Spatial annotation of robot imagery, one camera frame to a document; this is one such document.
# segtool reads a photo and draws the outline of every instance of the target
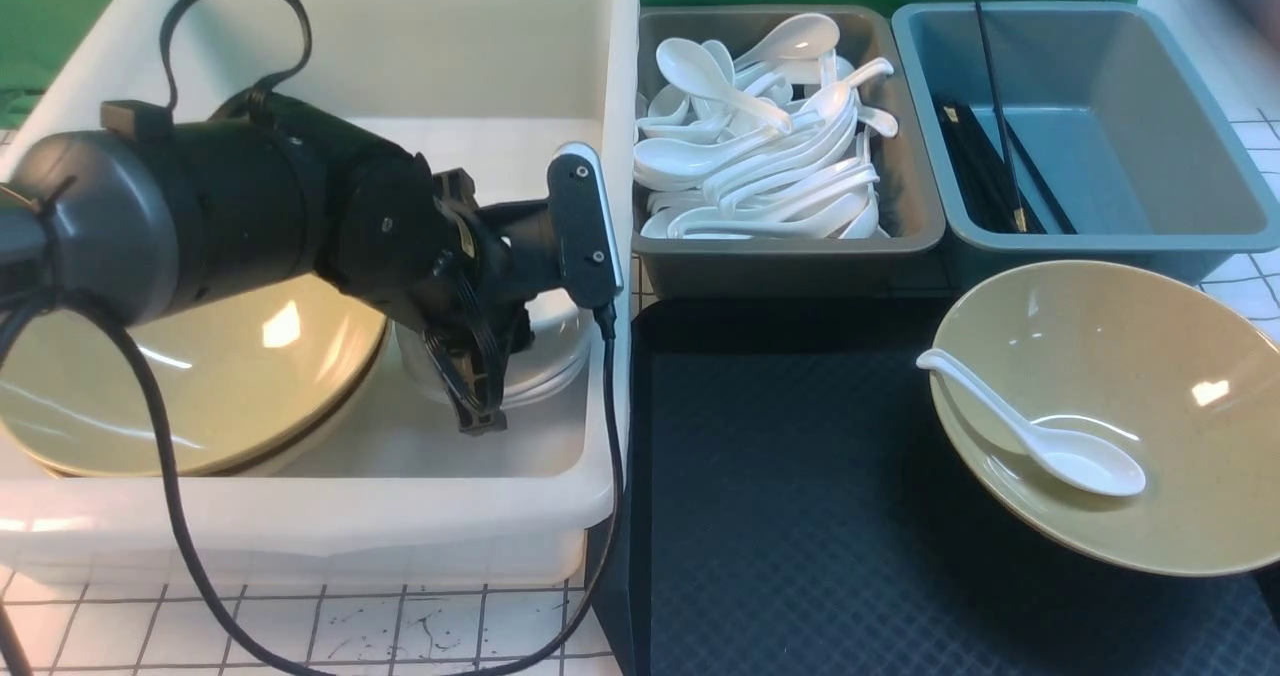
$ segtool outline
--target bowl rim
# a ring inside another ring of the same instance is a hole
[[[942,321],[938,323],[938,328],[937,328],[937,330],[933,334],[932,347],[933,348],[938,348],[938,337],[942,333],[942,329],[950,321],[952,321],[952,319],[955,318],[955,312],[959,311],[959,309],[966,301],[969,301],[969,298],[972,298],[974,296],[974,293],[978,293],[979,289],[982,289],[987,284],[993,283],[993,280],[1011,278],[1011,275],[1021,274],[1021,271],[1046,270],[1046,269],[1064,269],[1064,268],[1075,268],[1075,269],[1079,269],[1082,266],[1088,268],[1088,269],[1098,269],[1098,270],[1103,270],[1103,271],[1137,271],[1137,274],[1152,278],[1157,283],[1160,283],[1161,280],[1164,280],[1165,284],[1171,284],[1171,286],[1178,287],[1179,289],[1181,289],[1181,291],[1184,291],[1187,293],[1193,293],[1197,298],[1207,300],[1207,303],[1211,303],[1213,307],[1221,310],[1224,312],[1224,316],[1226,318],[1226,320],[1229,320],[1229,321],[1235,320],[1236,323],[1240,323],[1240,324],[1248,326],[1249,329],[1252,329],[1258,335],[1258,338],[1261,338],[1262,343],[1271,344],[1272,350],[1276,353],[1280,353],[1280,347],[1277,347],[1275,343],[1272,343],[1271,339],[1270,339],[1270,337],[1267,337],[1265,333],[1262,333],[1261,329],[1258,329],[1257,326],[1254,326],[1253,321],[1249,321],[1244,316],[1239,315],[1239,312],[1233,311],[1230,307],[1224,306],[1224,303],[1217,302],[1216,300],[1213,300],[1213,297],[1208,296],[1204,292],[1201,292],[1199,289],[1197,289],[1194,287],[1184,284],[1180,280],[1171,279],[1171,278],[1169,278],[1166,275],[1157,274],[1156,271],[1147,271],[1146,269],[1138,269],[1135,266],[1124,265],[1124,262],[1093,261],[1093,260],[1085,260],[1085,259],[1068,259],[1068,260],[1056,260],[1056,261],[1028,262],[1024,266],[1019,266],[1016,269],[1010,269],[1009,271],[1001,271],[1000,274],[996,274],[996,275],[992,275],[992,277],[984,279],[982,283],[979,283],[978,286],[975,286],[975,287],[970,288],[968,292],[965,292],[960,298],[956,298],[955,303],[951,303],[951,307],[947,310],[946,315],[942,316]],[[1115,565],[1115,566],[1121,566],[1121,567],[1130,568],[1130,570],[1134,570],[1134,571],[1142,571],[1142,572],[1146,572],[1146,574],[1157,574],[1157,575],[1164,575],[1164,576],[1197,576],[1197,577],[1230,576],[1230,575],[1245,574],[1245,572],[1249,572],[1249,571],[1254,571],[1257,568],[1261,568],[1263,566],[1268,566],[1271,563],[1275,563],[1276,561],[1280,561],[1280,543],[1277,543],[1276,547],[1274,547],[1270,553],[1267,553],[1266,556],[1260,557],[1260,558],[1257,558],[1254,561],[1233,563],[1233,565],[1219,567],[1219,568],[1204,568],[1204,567],[1201,567],[1201,568],[1157,567],[1157,566],[1152,566],[1149,563],[1142,563],[1142,562],[1138,562],[1138,561],[1134,561],[1134,559],[1116,557],[1115,554],[1106,553],[1102,549],[1097,549],[1097,548],[1089,547],[1087,544],[1076,543],[1075,540],[1073,540],[1071,538],[1069,538],[1069,535],[1061,534],[1061,531],[1059,529],[1056,529],[1056,526],[1053,526],[1052,524],[1047,524],[1047,522],[1044,522],[1044,521],[1038,520],[1037,517],[1034,517],[1028,510],[1023,508],[1015,499],[1010,498],[1009,494],[1004,493],[1000,488],[997,488],[997,485],[991,479],[988,479],[987,476],[984,476],[980,472],[980,470],[974,469],[974,465],[972,465],[969,462],[969,458],[965,456],[965,452],[960,448],[960,444],[957,443],[957,440],[959,440],[960,437],[955,435],[952,433],[954,429],[947,426],[947,417],[951,417],[952,421],[959,422],[961,420],[963,415],[957,410],[952,410],[952,408],[945,406],[943,394],[941,392],[941,380],[936,375],[933,375],[933,374],[929,375],[929,396],[931,396],[931,398],[933,401],[933,410],[934,410],[934,412],[937,412],[938,421],[941,421],[942,431],[947,435],[947,443],[950,443],[951,448],[955,449],[956,456],[960,457],[961,462],[964,462],[965,469],[968,469],[969,472],[973,475],[973,478],[975,480],[978,480],[979,484],[982,484],[982,488],[987,489],[987,493],[992,494],[992,497],[996,498],[996,501],[998,503],[1001,503],[1001,506],[1004,506],[1006,511],[1009,511],[1014,516],[1019,517],[1020,521],[1023,521],[1024,524],[1027,524],[1032,529],[1037,530],[1038,534],[1044,535],[1046,538],[1051,539],[1052,542],[1055,542],[1057,544],[1061,544],[1065,548],[1069,548],[1069,549],[1071,549],[1071,551],[1074,551],[1076,553],[1083,553],[1084,556],[1088,556],[1091,558],[1097,558],[1098,561],[1102,561],[1102,562],[1106,562],[1106,563],[1111,563],[1111,565]]]

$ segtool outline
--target blue-gray plastic bin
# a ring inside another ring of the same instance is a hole
[[[1198,283],[1231,255],[1280,248],[1280,202],[1156,15],[1121,3],[983,3],[983,12],[1007,122],[1079,234],[974,224],[933,105],[969,102],[998,147],[974,6],[902,6],[893,35],[961,286],[1053,259],[1129,262]],[[1053,224],[1019,172],[1028,206]]]

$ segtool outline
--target white plastic bin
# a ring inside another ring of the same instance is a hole
[[[104,99],[164,102],[160,20],[175,0],[114,0],[0,157],[0,181],[46,134],[97,128]],[[639,0],[302,0],[311,64],[279,88],[348,117],[435,169],[466,166],[481,202],[545,196],[564,140],[598,149],[618,247],[630,254]],[[291,64],[278,0],[205,0],[174,38],[179,120],[201,120]],[[627,297],[614,388],[628,421]],[[413,393],[394,346],[340,433],[274,478],[186,479],[183,501],[224,583],[536,584],[580,566],[609,512],[600,342],[579,382],[457,434]],[[45,581],[180,579],[160,483],[52,479],[0,438],[0,563]]]

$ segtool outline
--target robotic arm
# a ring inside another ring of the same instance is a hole
[[[142,324],[303,274],[329,280],[425,339],[463,433],[506,428],[507,360],[529,348],[526,302],[567,289],[598,311],[622,271],[600,164],[568,143],[548,196],[480,207],[462,170],[298,99],[274,93],[310,56],[204,123],[168,106],[102,102],[101,131],[51,134],[0,184],[0,312],[55,287]]]

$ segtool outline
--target white bowl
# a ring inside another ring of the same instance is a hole
[[[529,305],[534,344],[521,353],[512,353],[507,364],[503,405],[518,407],[541,401],[568,385],[586,362],[590,339],[582,324],[590,318],[577,309],[563,291],[540,294]],[[420,334],[397,324],[404,370],[419,385],[422,396],[449,403],[440,374],[435,370]]]

